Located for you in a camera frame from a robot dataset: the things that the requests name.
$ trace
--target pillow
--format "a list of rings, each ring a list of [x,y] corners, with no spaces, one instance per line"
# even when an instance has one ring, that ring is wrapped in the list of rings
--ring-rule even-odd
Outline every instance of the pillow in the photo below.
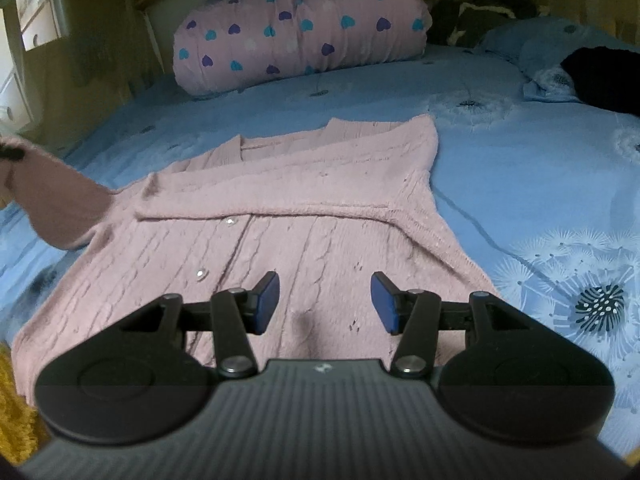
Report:
[[[532,85],[526,88],[527,100],[575,102],[577,99],[571,84],[553,89],[549,85],[550,78],[558,78],[560,64],[569,54],[582,47],[597,46],[640,52],[637,47],[598,28],[564,18],[542,16],[514,21],[489,31],[476,47],[476,53],[494,54],[517,65],[538,86],[537,89]]]
[[[423,0],[209,0],[174,35],[174,73],[189,94],[410,59],[426,46]]]

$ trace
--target ribbed surface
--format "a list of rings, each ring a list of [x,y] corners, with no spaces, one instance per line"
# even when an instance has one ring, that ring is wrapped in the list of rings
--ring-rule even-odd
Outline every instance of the ribbed surface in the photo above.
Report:
[[[221,386],[191,424],[153,443],[91,449],[55,441],[22,466],[33,480],[616,480],[596,442],[552,450],[489,442],[450,421],[423,383],[376,361],[271,362]]]

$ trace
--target pink cardigan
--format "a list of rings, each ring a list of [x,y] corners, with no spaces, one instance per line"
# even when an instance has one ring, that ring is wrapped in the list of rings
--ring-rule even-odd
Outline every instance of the pink cardigan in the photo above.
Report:
[[[47,362],[166,292],[202,301],[276,270],[280,304],[267,332],[250,337],[261,365],[274,357],[388,364],[398,338],[370,303],[376,270],[446,300],[497,295],[436,211],[429,116],[237,136],[118,191],[22,145],[24,160],[0,162],[0,182],[48,243],[90,240],[14,339],[16,385],[30,404]],[[463,348],[463,334],[441,334],[439,361]],[[210,336],[192,334],[190,351],[213,363]]]

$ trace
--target blue bedsheet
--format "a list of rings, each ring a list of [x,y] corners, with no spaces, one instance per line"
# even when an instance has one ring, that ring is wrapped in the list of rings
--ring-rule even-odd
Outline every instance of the blue bedsheet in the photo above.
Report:
[[[617,396],[601,439],[624,454],[640,445],[640,120],[525,102],[526,81],[509,62],[448,47],[211,100],[193,101],[166,80],[66,160],[119,187],[236,134],[430,112],[440,136],[438,210],[508,301],[610,367]],[[0,212],[0,226],[0,326],[11,341],[75,255],[38,240],[14,206]]]

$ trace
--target metal pivot screw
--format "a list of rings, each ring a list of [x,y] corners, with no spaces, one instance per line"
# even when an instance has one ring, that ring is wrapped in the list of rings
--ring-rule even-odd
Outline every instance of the metal pivot screw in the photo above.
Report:
[[[427,361],[417,355],[405,355],[399,358],[395,365],[399,372],[409,376],[417,376],[426,369]]]
[[[222,361],[220,368],[227,377],[241,379],[254,371],[254,363],[247,356],[234,355]]]

